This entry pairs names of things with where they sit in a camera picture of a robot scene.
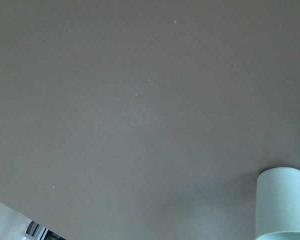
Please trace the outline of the mint green cup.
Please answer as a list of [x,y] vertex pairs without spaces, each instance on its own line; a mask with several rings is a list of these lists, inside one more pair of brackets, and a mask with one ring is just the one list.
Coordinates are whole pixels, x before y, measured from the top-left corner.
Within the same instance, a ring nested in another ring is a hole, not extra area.
[[256,240],[300,240],[300,170],[274,167],[256,183]]

